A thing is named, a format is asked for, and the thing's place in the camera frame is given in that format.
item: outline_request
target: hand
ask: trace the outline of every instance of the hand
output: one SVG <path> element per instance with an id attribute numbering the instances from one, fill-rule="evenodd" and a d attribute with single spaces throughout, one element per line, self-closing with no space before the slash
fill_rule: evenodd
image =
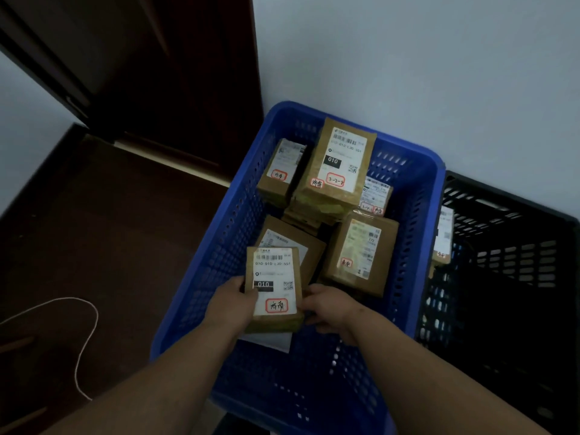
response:
<path id="1" fill-rule="evenodd" d="M 303 298 L 299 305 L 301 310 L 315 312 L 314 316 L 306 320 L 306 325 L 318 324 L 316 331 L 319 333 L 336 333 L 345 344 L 356 345 L 349 329 L 350 320 L 366 307 L 335 287 L 312 284 L 309 288 L 312 295 Z"/>
<path id="2" fill-rule="evenodd" d="M 257 301 L 257 290 L 246 287 L 246 292 L 240 292 L 243 276 L 234 276 L 228 282 L 217 287 L 202 325 L 225 327 L 237 338 L 252 320 Z"/>

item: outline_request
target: white paper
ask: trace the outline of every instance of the white paper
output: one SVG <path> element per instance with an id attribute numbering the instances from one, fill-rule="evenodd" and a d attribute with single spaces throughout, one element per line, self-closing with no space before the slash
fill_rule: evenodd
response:
<path id="1" fill-rule="evenodd" d="M 290 248 L 258 248 L 253 254 L 254 316 L 296 313 L 296 284 Z"/>
<path id="2" fill-rule="evenodd" d="M 268 169 L 268 177 L 290 183 L 305 149 L 305 145 L 283 138 Z"/>
<path id="3" fill-rule="evenodd" d="M 359 220 L 351 220 L 337 267 L 342 267 L 360 278 L 368 279 L 380 237 L 381 229 L 378 227 Z"/>
<path id="4" fill-rule="evenodd" d="M 366 137 L 334 127 L 317 178 L 322 180 L 324 185 L 354 192 L 365 147 Z M 311 179 L 311 185 L 321 187 L 313 184 L 313 180 L 314 177 Z"/>
<path id="5" fill-rule="evenodd" d="M 438 255 L 451 254 L 451 241 L 453 238 L 453 209 L 447 206 L 441 207 L 439 215 L 439 224 L 437 225 L 437 236 L 435 237 L 435 246 L 433 250 Z"/>
<path id="6" fill-rule="evenodd" d="M 292 343 L 292 333 L 242 334 L 240 339 L 288 354 L 290 352 L 290 345 Z"/>
<path id="7" fill-rule="evenodd" d="M 258 247 L 296 247 L 298 248 L 298 256 L 300 257 L 300 265 L 304 261 L 304 256 L 308 252 L 308 247 L 303 246 L 296 241 L 292 241 L 290 238 L 286 238 L 284 235 L 274 232 L 271 229 L 266 230 L 264 237 L 258 244 Z"/>
<path id="8" fill-rule="evenodd" d="M 391 187 L 387 183 L 379 182 L 379 180 L 366 176 L 359 208 L 377 215 L 383 215 L 385 213 L 383 208 L 387 202 L 390 189 Z"/>

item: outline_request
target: floor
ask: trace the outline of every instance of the floor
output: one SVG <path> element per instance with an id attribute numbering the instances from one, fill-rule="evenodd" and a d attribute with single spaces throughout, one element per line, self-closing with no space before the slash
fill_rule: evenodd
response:
<path id="1" fill-rule="evenodd" d="M 95 397 L 145 366 L 151 339 L 227 188 L 94 138 L 0 223 L 0 317 L 78 296 L 98 328 L 78 370 Z M 47 406 L 11 435 L 37 434 L 82 406 L 73 369 L 95 314 L 58 301 L 0 327 L 0 426 Z"/>

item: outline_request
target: black label with 010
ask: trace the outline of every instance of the black label with 010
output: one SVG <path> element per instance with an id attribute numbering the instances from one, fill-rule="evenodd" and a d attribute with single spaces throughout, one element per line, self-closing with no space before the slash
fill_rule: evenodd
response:
<path id="1" fill-rule="evenodd" d="M 254 288 L 259 292 L 273 292 L 274 281 L 254 281 Z"/>
<path id="2" fill-rule="evenodd" d="M 335 168 L 337 168 L 337 169 L 340 169 L 340 164 L 342 163 L 342 160 L 340 160 L 340 159 L 335 159 L 334 157 L 331 157 L 331 156 L 329 156 L 329 155 L 325 155 L 325 156 L 324 156 L 324 161 L 323 161 L 323 163 L 324 163 L 325 165 L 332 166 L 332 167 L 335 167 Z"/>

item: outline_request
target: white cable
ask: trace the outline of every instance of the white cable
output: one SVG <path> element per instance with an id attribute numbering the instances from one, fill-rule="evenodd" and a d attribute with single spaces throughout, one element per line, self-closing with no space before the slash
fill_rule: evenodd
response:
<path id="1" fill-rule="evenodd" d="M 93 329 L 91 330 L 91 334 L 89 334 L 89 337 L 86 338 L 85 344 L 81 348 L 81 352 L 78 353 L 78 358 L 76 359 L 76 366 L 74 367 L 74 384 L 76 386 L 76 390 L 79 391 L 87 400 L 93 401 L 93 399 L 91 397 L 89 397 L 87 394 L 85 394 L 81 390 L 80 386 L 78 386 L 78 380 L 76 379 L 76 372 L 78 371 L 78 364 L 81 362 L 82 352 L 85 350 L 86 344 L 89 343 L 89 340 L 91 340 L 91 337 L 93 336 L 93 333 L 95 332 L 95 329 L 97 329 L 98 310 L 97 310 L 97 307 L 95 307 L 92 302 L 89 302 L 86 299 L 75 298 L 74 296 L 67 296 L 65 298 L 51 299 L 51 300 L 47 300 L 46 302 L 43 302 L 42 304 L 36 305 L 34 307 L 31 307 L 28 310 L 21 311 L 18 314 L 14 314 L 14 316 L 9 317 L 8 319 L 4 319 L 2 322 L 0 322 L 0 325 L 4 325 L 6 322 L 11 321 L 12 319 L 17 318 L 18 316 L 22 316 L 23 314 L 28 313 L 29 311 L 32 311 L 32 310 L 34 310 L 34 309 L 36 309 L 38 307 L 42 307 L 43 305 L 50 304 L 51 302 L 54 302 L 56 300 L 67 300 L 67 299 L 79 300 L 81 302 L 84 302 L 85 304 L 89 304 L 91 307 L 93 307 L 93 310 L 95 311 L 95 314 L 96 314 L 95 324 L 93 325 Z"/>

